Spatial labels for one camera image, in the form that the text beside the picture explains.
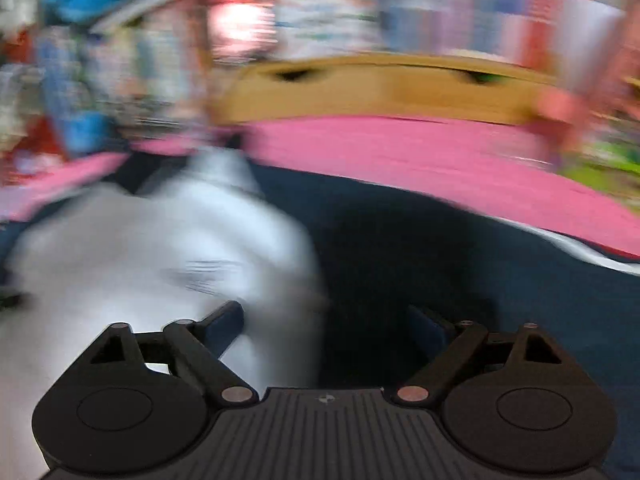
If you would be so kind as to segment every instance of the pink table cover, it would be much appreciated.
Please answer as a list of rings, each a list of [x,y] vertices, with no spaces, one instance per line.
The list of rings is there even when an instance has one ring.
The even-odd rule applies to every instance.
[[[577,182],[516,162],[536,158],[521,128],[456,120],[301,118],[258,126],[274,166],[427,193],[476,212],[640,254],[640,218]]]
[[[133,148],[155,155],[179,156],[202,144],[202,133],[185,132],[166,139],[144,140]],[[84,186],[115,171],[126,160],[120,153],[98,153],[79,158],[21,187],[0,187],[0,220],[28,221],[47,203],[69,190]]]

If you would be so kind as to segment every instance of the packaging box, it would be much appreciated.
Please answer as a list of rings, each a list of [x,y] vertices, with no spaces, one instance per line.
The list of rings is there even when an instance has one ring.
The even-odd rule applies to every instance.
[[[45,114],[42,71],[33,65],[0,70],[0,187],[20,186],[67,160]]]
[[[156,138],[210,120],[206,0],[137,0],[98,22],[94,91],[127,138]]]
[[[382,47],[376,0],[274,0],[274,59],[343,56]]]

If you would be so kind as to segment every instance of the red object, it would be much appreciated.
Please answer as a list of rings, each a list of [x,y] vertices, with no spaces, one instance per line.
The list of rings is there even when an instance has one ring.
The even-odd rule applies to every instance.
[[[550,44],[554,23],[558,18],[562,0],[527,0],[527,35],[520,64],[532,70],[551,69]]]
[[[47,116],[41,116],[31,121],[30,124],[27,124],[26,130],[27,136],[4,157],[1,175],[3,185],[23,184],[68,162],[68,157],[60,147],[51,121]],[[31,164],[33,171],[24,171],[21,168],[21,165],[27,162],[23,157],[28,158],[28,163]],[[45,161],[53,164],[53,168],[43,167]]]
[[[527,130],[543,141],[546,161],[555,160],[559,153],[570,148],[573,124],[583,100],[561,88],[549,88],[540,97],[537,117],[527,125]]]
[[[24,28],[18,33],[18,37],[9,40],[4,45],[4,54],[10,63],[33,62],[33,48],[31,31]]]

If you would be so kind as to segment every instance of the ridged black surface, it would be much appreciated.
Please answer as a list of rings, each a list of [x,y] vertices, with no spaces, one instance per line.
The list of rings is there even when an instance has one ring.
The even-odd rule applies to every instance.
[[[62,470],[47,480],[78,480]],[[379,390],[271,390],[223,412],[196,449],[140,480],[507,480],[443,436],[433,415],[387,402]],[[606,480],[588,470],[562,480]]]

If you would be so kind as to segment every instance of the white cloth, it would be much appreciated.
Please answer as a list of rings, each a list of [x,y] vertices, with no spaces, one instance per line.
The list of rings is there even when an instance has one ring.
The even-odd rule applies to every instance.
[[[222,361],[259,393],[312,384],[326,305],[312,250],[241,163],[208,150],[152,198],[100,184],[24,235],[14,270],[34,303],[0,313],[0,478],[46,471],[31,413],[113,322],[152,332],[238,299],[245,334]],[[221,270],[199,279],[201,262]]]

